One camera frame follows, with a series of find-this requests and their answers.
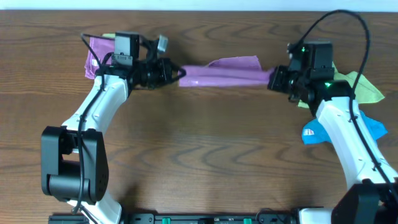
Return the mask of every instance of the wood grain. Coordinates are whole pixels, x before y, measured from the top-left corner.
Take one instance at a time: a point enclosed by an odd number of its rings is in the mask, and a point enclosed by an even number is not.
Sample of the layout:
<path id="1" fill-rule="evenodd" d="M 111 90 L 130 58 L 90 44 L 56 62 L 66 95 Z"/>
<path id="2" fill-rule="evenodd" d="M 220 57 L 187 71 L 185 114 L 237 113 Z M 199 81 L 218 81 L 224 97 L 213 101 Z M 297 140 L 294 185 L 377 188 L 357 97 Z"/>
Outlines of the wood grain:
<path id="1" fill-rule="evenodd" d="M 133 30 L 170 38 L 180 65 L 257 55 L 264 68 L 288 63 L 286 44 L 317 12 L 3 11 L 0 13 L 0 223 L 46 223 L 65 203 L 40 188 L 40 135 L 58 126 L 91 89 L 80 32 Z M 389 134 L 380 150 L 398 169 L 398 14 L 363 14 L 372 32 L 366 77 L 386 96 L 365 113 Z M 335 44 L 339 71 L 359 68 L 358 23 L 322 22 L 311 39 Z M 111 193 L 128 209 L 251 212 L 334 206 L 345 178 L 330 144 L 304 146 L 309 111 L 265 86 L 133 93 L 105 136 Z"/>

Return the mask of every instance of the purple cloth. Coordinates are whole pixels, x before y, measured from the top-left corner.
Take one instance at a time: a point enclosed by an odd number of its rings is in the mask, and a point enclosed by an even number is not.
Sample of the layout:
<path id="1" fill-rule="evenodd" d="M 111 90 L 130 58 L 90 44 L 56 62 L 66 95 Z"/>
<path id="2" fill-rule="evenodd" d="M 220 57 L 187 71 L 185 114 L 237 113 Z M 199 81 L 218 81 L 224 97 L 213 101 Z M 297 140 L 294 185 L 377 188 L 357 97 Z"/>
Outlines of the purple cloth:
<path id="1" fill-rule="evenodd" d="M 114 52 L 114 40 L 90 38 L 90 47 L 100 62 L 108 52 Z M 86 60 L 86 78 L 94 79 L 98 63 L 91 52 Z M 244 86 L 266 85 L 274 68 L 263 72 L 256 56 L 221 58 L 207 66 L 186 65 L 187 75 L 180 79 L 180 86 Z"/>
<path id="2" fill-rule="evenodd" d="M 257 56 L 221 58 L 208 66 L 186 65 L 182 87 L 267 85 L 274 68 L 263 72 Z"/>
<path id="3" fill-rule="evenodd" d="M 104 59 L 107 53 L 114 52 L 114 40 L 106 40 L 106 39 L 91 37 L 90 47 L 93 49 L 94 53 L 97 55 L 98 59 L 102 63 L 102 59 Z M 111 59 L 107 61 L 107 64 L 108 65 L 111 64 Z M 85 69 L 86 69 L 85 77 L 89 79 L 94 79 L 95 71 L 99 69 L 98 63 L 90 51 L 88 51 Z"/>

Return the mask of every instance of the blue cloth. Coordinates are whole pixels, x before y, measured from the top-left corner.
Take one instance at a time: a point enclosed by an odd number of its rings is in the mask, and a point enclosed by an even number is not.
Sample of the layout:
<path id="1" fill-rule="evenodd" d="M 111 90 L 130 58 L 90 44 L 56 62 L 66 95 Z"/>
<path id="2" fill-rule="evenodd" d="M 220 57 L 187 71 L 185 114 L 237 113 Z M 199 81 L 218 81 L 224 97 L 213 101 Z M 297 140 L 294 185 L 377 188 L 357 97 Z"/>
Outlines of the blue cloth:
<path id="1" fill-rule="evenodd" d="M 377 139 L 383 137 L 383 135 L 387 134 L 388 131 L 384 127 L 381 122 L 375 121 L 371 118 L 365 116 L 365 114 L 361 111 L 361 116 L 363 121 L 365 122 L 366 127 L 372 136 L 372 138 L 376 141 Z M 304 144 L 318 144 L 322 142 L 330 142 L 330 137 L 326 132 L 325 128 L 318 122 L 317 119 L 310 121 L 303 128 L 302 138 Z"/>

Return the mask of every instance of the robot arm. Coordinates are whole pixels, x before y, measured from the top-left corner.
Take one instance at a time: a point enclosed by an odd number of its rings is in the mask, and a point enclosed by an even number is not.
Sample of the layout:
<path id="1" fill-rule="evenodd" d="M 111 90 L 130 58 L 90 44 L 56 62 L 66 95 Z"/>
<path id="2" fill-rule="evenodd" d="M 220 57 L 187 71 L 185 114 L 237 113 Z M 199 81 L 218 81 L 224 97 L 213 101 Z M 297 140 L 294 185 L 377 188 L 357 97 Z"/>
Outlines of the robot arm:
<path id="1" fill-rule="evenodd" d="M 298 44 L 289 52 L 290 65 L 277 68 L 268 88 L 288 93 L 290 101 L 308 103 L 312 115 L 317 117 L 331 138 L 343 166 L 348 189 L 334 209 L 304 208 L 298 212 L 298 220 L 301 224 L 373 223 L 381 207 L 380 201 L 383 202 L 382 207 L 386 206 L 389 212 L 394 213 L 397 202 L 390 185 L 393 183 L 393 188 L 397 188 L 395 179 L 398 173 L 379 151 L 361 117 L 357 101 L 353 100 L 352 112 L 359 130 L 356 129 L 350 113 L 353 90 L 347 81 L 333 79 L 331 43 Z"/>
<path id="2" fill-rule="evenodd" d="M 139 45 L 148 49 L 147 58 L 138 61 Z M 122 207 L 106 190 L 109 180 L 103 135 L 114 114 L 136 86 L 155 89 L 173 83 L 185 71 L 168 58 L 158 58 L 167 48 L 167 38 L 149 41 L 137 33 L 117 32 L 112 65 L 103 62 L 103 74 L 96 76 L 94 86 L 62 127 L 47 127 L 42 134 L 42 190 L 59 201 L 80 207 L 90 223 L 119 223 Z M 173 71 L 181 74 L 173 77 Z M 81 129 L 80 118 L 84 116 Z M 81 205 L 81 164 L 67 161 L 62 155 L 78 153 L 77 134 L 83 142 L 84 185 Z"/>

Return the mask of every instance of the green connector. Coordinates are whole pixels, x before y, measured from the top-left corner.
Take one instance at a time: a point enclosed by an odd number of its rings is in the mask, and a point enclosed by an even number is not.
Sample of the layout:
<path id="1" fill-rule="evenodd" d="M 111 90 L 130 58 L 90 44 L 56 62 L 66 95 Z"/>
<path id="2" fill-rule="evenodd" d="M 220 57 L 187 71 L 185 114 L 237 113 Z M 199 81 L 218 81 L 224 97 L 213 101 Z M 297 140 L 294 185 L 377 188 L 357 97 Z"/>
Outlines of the green connector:
<path id="1" fill-rule="evenodd" d="M 243 224 L 251 224 L 251 218 L 244 218 Z"/>
<path id="2" fill-rule="evenodd" d="M 163 218 L 162 219 L 162 224 L 171 224 L 172 219 L 171 218 Z"/>

